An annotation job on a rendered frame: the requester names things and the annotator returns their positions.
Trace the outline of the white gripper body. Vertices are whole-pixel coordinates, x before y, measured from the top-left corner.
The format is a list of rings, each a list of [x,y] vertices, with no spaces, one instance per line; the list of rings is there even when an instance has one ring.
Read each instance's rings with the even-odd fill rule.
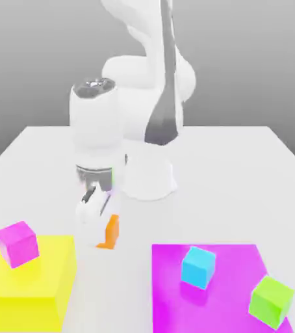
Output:
[[[84,246],[97,246],[106,241],[106,227],[120,212],[116,195],[100,187],[89,188],[75,211],[75,236]]]

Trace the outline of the small orange cube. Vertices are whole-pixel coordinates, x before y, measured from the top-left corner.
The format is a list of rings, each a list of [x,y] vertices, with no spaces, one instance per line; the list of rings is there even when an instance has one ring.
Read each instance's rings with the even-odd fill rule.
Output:
[[[106,248],[112,250],[120,234],[120,220],[118,215],[111,215],[105,228],[105,240],[96,245],[96,248]]]

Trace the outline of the small magenta cube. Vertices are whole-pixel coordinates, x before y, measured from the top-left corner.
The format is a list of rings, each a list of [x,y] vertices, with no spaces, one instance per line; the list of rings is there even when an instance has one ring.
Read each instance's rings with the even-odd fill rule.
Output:
[[[40,253],[35,232],[24,221],[0,229],[0,253],[11,269],[37,258]]]

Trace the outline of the small cyan cube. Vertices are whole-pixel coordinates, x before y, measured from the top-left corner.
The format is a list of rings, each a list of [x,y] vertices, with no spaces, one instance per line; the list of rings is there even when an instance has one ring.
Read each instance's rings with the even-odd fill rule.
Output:
[[[216,267],[216,254],[191,246],[181,263],[181,281],[206,290]]]

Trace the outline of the small green cube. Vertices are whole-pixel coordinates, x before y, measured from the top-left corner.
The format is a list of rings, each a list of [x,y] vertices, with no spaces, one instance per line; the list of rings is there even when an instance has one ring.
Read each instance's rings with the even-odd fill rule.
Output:
[[[250,315],[277,330],[286,318],[295,290],[265,275],[251,292]]]

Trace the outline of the large yellow box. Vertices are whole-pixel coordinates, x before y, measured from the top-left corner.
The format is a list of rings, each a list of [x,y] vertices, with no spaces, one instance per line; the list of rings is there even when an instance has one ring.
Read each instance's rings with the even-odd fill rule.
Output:
[[[40,235],[40,255],[15,269],[0,253],[0,332],[59,332],[77,272],[71,235]]]

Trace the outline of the large magenta box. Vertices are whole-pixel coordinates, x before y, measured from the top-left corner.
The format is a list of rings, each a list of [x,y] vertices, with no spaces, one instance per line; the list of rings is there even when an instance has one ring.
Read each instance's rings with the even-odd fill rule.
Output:
[[[202,245],[216,254],[207,289],[181,281],[189,244],[154,244],[153,333],[294,333],[289,320],[274,330],[248,312],[251,292],[267,274],[256,245]]]

